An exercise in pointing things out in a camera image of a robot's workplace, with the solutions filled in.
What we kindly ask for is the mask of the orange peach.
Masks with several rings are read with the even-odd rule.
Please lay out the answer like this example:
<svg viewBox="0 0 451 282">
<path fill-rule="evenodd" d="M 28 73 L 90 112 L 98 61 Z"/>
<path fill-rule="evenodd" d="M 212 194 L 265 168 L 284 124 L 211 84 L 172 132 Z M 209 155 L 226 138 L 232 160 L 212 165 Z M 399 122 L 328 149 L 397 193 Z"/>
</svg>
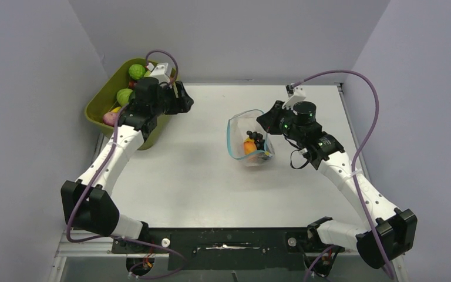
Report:
<svg viewBox="0 0 451 282">
<path fill-rule="evenodd" d="M 249 155 L 258 150 L 257 143 L 253 140 L 246 140 L 243 143 L 244 146 L 244 154 Z"/>
</svg>

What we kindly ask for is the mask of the clear zip top bag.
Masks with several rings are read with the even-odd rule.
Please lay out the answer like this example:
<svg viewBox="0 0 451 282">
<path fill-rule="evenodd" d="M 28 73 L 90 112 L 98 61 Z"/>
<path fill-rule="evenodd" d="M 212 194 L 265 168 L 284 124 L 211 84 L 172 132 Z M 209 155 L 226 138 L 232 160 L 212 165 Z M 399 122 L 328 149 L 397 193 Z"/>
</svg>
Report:
<svg viewBox="0 0 451 282">
<path fill-rule="evenodd" d="M 261 166 L 275 155 L 267 132 L 257 122 L 263 114 L 259 109 L 247 110 L 228 120 L 228 154 L 244 166 Z"/>
</svg>

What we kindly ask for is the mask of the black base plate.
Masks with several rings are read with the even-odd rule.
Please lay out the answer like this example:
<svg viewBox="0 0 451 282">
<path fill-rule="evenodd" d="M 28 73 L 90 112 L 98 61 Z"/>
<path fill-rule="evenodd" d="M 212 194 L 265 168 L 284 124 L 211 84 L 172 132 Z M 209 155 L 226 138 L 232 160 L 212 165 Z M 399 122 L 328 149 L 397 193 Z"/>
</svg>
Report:
<svg viewBox="0 0 451 282">
<path fill-rule="evenodd" d="M 141 261 L 154 263 L 168 256 L 167 270 L 303 271 L 327 245 L 309 235 L 305 227 L 270 228 L 150 228 L 145 243 L 115 239 L 112 252 L 127 254 L 127 267 L 137 274 L 149 272 Z"/>
</svg>

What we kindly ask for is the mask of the pink red onion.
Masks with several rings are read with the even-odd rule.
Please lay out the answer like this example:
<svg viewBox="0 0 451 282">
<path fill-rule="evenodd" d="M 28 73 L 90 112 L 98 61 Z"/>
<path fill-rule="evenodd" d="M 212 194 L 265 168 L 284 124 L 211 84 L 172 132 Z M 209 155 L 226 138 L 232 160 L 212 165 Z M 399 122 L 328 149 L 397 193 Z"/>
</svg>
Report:
<svg viewBox="0 0 451 282">
<path fill-rule="evenodd" d="M 102 121 L 105 125 L 115 127 L 118 121 L 117 112 L 107 112 L 103 115 Z"/>
</svg>

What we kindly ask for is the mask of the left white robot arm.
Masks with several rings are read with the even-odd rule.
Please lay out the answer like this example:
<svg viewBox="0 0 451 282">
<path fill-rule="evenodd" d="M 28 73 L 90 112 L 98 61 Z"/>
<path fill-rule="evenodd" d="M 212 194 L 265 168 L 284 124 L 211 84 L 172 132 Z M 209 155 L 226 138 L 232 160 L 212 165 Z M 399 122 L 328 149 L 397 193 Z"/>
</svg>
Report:
<svg viewBox="0 0 451 282">
<path fill-rule="evenodd" d="M 146 77 L 137 82 L 129 103 L 116 113 L 106 146 L 77 180 L 62 185 L 67 227 L 89 231 L 94 238 L 148 241 L 149 225 L 121 214 L 111 194 L 130 158 L 156 129 L 158 118 L 187 113 L 193 103 L 179 80 L 170 83 Z"/>
</svg>

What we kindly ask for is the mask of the olive green plastic bin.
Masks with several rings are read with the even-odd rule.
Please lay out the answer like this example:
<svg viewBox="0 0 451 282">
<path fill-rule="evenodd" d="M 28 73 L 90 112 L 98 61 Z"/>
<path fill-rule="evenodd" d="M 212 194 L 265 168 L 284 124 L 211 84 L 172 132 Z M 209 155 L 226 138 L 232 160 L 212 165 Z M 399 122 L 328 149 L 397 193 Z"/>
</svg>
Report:
<svg viewBox="0 0 451 282">
<path fill-rule="evenodd" d="M 112 136 L 113 127 L 103 123 L 103 116 L 116 106 L 119 106 L 116 94 L 119 90 L 128 87 L 130 80 L 129 67 L 133 64 L 144 65 L 145 59 L 133 58 L 123 63 L 85 107 L 85 118 L 94 124 L 101 131 L 101 134 L 108 139 Z M 155 145 L 171 119 L 172 116 L 170 115 L 158 117 L 156 128 L 138 150 L 147 150 Z"/>
</svg>

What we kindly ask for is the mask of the green bumpy fruit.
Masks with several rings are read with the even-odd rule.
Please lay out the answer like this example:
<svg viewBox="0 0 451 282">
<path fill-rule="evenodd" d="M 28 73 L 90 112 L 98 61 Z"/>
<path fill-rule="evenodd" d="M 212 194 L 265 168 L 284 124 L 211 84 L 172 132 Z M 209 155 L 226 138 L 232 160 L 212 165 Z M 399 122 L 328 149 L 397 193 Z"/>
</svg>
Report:
<svg viewBox="0 0 451 282">
<path fill-rule="evenodd" d="M 145 75 L 145 73 L 146 68 L 141 64 L 132 64 L 128 69 L 128 74 L 133 80 L 141 79 Z"/>
</svg>

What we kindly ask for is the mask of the dark grape bunch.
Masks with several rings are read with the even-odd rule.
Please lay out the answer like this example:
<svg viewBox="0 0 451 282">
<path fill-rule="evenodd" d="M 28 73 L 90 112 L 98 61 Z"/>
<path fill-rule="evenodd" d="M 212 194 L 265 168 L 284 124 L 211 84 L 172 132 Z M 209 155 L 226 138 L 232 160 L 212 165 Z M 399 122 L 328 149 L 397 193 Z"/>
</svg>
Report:
<svg viewBox="0 0 451 282">
<path fill-rule="evenodd" d="M 246 134 L 247 137 L 252 138 L 257 143 L 258 150 L 265 150 L 265 139 L 261 133 L 252 132 L 249 130 L 246 132 Z"/>
</svg>

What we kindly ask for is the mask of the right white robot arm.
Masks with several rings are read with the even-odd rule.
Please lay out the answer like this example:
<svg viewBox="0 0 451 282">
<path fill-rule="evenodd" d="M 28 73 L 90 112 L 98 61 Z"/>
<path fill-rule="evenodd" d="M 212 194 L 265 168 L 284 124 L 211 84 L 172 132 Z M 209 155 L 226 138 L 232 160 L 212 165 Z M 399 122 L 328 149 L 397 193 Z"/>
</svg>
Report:
<svg viewBox="0 0 451 282">
<path fill-rule="evenodd" d="M 314 169 L 329 179 L 359 214 L 360 226 L 323 217 L 308 225 L 307 243 L 320 251 L 327 245 L 356 250 L 374 269 L 385 266 L 413 247 L 418 219 L 410 209 L 401 210 L 386 199 L 358 170 L 352 169 L 344 147 L 323 131 L 316 121 L 315 104 L 298 102 L 285 109 L 278 100 L 256 118 L 271 135 L 293 141 L 297 151 Z"/>
</svg>

